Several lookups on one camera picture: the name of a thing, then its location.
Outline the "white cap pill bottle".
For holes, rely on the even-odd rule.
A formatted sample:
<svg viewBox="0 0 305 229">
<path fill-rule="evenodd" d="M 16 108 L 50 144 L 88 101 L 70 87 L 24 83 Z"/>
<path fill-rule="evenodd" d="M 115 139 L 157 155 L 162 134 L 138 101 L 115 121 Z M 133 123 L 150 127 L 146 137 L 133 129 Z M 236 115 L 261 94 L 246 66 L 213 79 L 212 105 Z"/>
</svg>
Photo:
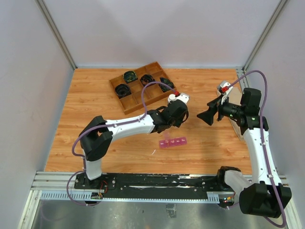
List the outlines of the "white cap pill bottle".
<svg viewBox="0 0 305 229">
<path fill-rule="evenodd" d="M 168 98 L 167 98 L 167 104 L 169 104 L 169 103 L 171 103 L 171 102 L 173 102 L 173 101 L 175 101 L 175 100 L 176 100 L 175 94 L 170 94 L 170 95 L 168 96 Z"/>
</svg>

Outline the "pink weekly pill organizer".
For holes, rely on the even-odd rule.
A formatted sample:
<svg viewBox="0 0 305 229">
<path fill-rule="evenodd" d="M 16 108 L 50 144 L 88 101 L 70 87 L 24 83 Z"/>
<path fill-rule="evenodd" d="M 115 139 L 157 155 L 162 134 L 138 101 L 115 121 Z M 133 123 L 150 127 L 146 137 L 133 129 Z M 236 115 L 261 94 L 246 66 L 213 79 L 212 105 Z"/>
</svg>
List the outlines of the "pink weekly pill organizer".
<svg viewBox="0 0 305 229">
<path fill-rule="evenodd" d="M 159 141 L 159 148 L 170 148 L 175 146 L 183 146 L 187 144 L 185 136 L 171 138 L 169 133 L 163 135 L 163 139 Z"/>
</svg>

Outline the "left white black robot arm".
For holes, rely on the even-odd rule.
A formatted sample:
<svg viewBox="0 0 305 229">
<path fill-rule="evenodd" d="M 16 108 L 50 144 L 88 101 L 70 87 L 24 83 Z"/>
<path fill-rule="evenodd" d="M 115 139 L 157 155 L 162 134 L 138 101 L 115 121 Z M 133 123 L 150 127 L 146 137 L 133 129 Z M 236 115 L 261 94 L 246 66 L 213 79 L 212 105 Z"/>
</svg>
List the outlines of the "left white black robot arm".
<svg viewBox="0 0 305 229">
<path fill-rule="evenodd" d="M 118 139 L 138 134 L 161 133 L 170 127 L 180 127 L 188 118 L 186 95 L 168 99 L 166 106 L 149 110 L 142 116 L 121 120 L 95 117 L 81 132 L 78 140 L 84 154 L 85 183 L 93 189 L 102 184 L 101 160 L 110 144 Z"/>
</svg>

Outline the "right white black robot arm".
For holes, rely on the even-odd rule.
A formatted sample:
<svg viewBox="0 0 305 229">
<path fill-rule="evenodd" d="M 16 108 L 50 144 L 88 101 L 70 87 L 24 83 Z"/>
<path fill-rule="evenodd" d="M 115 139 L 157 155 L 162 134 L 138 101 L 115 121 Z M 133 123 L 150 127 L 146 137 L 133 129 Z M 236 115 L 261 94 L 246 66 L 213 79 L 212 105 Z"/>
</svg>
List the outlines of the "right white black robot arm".
<svg viewBox="0 0 305 229">
<path fill-rule="evenodd" d="M 209 102 L 208 110 L 198 118 L 208 125 L 228 117 L 240 127 L 241 135 L 250 154 L 252 180 L 248 181 L 235 167 L 222 166 L 217 172 L 216 186 L 235 192 L 240 210 L 244 214 L 278 218 L 289 203 L 292 192 L 284 187 L 274 166 L 269 146 L 269 126 L 265 117 L 260 116 L 261 91 L 245 88 L 239 105 L 229 102 L 230 87 L 219 87 L 220 95 Z"/>
</svg>

